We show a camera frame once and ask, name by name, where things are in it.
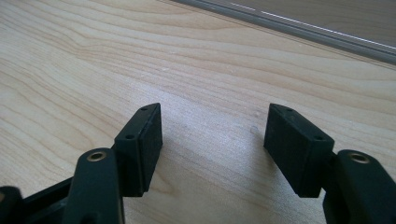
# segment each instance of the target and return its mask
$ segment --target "light wood surface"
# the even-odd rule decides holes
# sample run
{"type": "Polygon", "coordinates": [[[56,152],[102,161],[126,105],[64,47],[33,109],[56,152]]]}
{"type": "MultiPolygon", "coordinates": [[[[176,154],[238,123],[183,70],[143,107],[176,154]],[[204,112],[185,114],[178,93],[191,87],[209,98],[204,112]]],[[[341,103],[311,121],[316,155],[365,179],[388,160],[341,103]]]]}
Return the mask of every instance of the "light wood surface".
{"type": "Polygon", "coordinates": [[[127,223],[324,223],[262,148],[268,105],[293,107],[396,179],[396,68],[154,0],[0,1],[0,186],[74,173],[140,106],[163,149],[127,223]]]}

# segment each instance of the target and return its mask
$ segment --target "black bracket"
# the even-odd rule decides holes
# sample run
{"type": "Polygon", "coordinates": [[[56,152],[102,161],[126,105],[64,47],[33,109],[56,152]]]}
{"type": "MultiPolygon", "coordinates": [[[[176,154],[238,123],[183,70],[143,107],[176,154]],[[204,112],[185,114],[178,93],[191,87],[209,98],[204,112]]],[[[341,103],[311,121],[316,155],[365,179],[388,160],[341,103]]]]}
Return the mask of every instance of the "black bracket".
{"type": "Polygon", "coordinates": [[[332,152],[334,140],[297,111],[270,104],[264,147],[299,197],[323,202],[327,223],[396,223],[396,184],[373,157],[332,152]]]}
{"type": "Polygon", "coordinates": [[[73,177],[25,199],[15,187],[0,188],[0,223],[123,223],[122,197],[149,190],[162,145],[161,106],[143,106],[111,149],[78,159],[73,177]]]}

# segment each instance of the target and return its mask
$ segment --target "black 3d-printed part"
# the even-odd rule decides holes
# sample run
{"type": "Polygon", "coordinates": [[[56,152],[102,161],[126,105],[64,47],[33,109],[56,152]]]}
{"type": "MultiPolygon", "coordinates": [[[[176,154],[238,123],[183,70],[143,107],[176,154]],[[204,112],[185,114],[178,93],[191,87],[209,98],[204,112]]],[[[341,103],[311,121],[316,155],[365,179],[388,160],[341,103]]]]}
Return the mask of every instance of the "black 3d-printed part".
{"type": "Polygon", "coordinates": [[[317,198],[334,141],[298,112],[270,104],[264,147],[300,197],[317,198]]]}
{"type": "Polygon", "coordinates": [[[350,213],[348,223],[396,223],[396,184],[375,158],[339,151],[335,172],[350,213]]]}
{"type": "Polygon", "coordinates": [[[161,105],[146,105],[120,131],[113,147],[124,197],[141,197],[149,190],[162,145],[161,105]]]}
{"type": "Polygon", "coordinates": [[[97,148],[79,157],[62,223],[123,223],[114,150],[97,148]]]}

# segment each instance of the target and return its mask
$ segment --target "screw hole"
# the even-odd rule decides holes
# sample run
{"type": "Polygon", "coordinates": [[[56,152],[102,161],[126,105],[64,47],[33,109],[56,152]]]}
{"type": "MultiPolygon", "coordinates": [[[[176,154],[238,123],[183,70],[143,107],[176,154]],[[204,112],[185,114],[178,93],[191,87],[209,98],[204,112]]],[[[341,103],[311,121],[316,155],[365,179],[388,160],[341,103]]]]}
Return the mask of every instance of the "screw hole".
{"type": "Polygon", "coordinates": [[[133,134],[128,134],[125,136],[126,139],[134,139],[134,135],[133,134]]]}
{"type": "Polygon", "coordinates": [[[106,157],[106,153],[104,151],[93,152],[91,155],[88,156],[88,161],[101,161],[106,157]]]}
{"type": "Polygon", "coordinates": [[[350,153],[349,157],[350,157],[350,159],[352,159],[353,161],[358,162],[358,163],[367,164],[370,162],[370,160],[367,157],[365,157],[361,154],[358,154],[358,153],[350,153]]]}
{"type": "Polygon", "coordinates": [[[318,141],[323,141],[324,139],[322,138],[322,137],[320,137],[320,136],[314,136],[314,139],[315,140],[318,140],[318,141]]]}

